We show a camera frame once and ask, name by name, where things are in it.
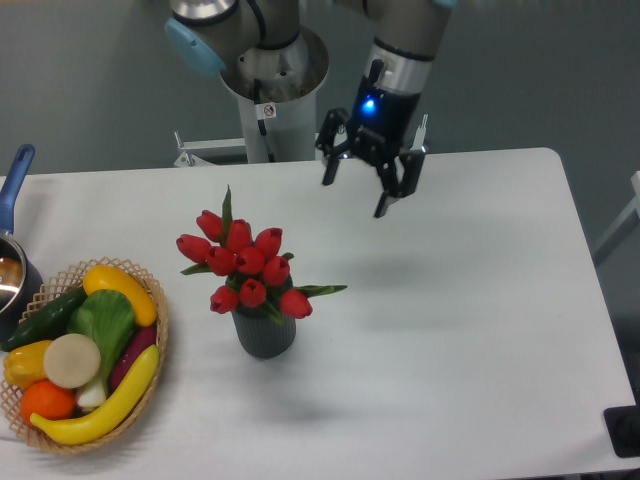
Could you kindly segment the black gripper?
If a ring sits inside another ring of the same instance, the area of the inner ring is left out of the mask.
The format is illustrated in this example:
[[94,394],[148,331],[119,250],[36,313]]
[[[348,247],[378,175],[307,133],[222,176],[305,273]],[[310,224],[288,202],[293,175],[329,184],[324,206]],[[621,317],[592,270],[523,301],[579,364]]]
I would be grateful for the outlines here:
[[[325,164],[322,185],[329,186],[335,181],[340,161],[350,151],[353,157],[374,165],[381,181],[382,193],[374,211],[375,218],[383,217],[390,205],[412,195],[417,189],[426,152],[423,149],[398,152],[419,98],[419,93],[384,90],[362,76],[351,117],[344,108],[329,110],[315,141]],[[340,132],[347,133],[348,137],[337,143]],[[375,163],[372,146],[381,157]]]

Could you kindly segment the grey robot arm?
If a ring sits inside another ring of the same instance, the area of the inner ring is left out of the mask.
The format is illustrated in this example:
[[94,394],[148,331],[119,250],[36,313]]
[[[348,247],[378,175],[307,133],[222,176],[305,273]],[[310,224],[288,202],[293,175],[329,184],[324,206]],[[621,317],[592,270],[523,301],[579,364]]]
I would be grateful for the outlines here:
[[454,3],[353,1],[376,25],[353,106],[316,117],[329,70],[321,38],[303,26],[296,1],[175,1],[165,35],[183,61],[219,77],[235,96],[251,163],[320,155],[323,181],[342,160],[373,167],[382,193],[375,213],[412,195],[426,156],[424,131],[406,131],[436,57]]

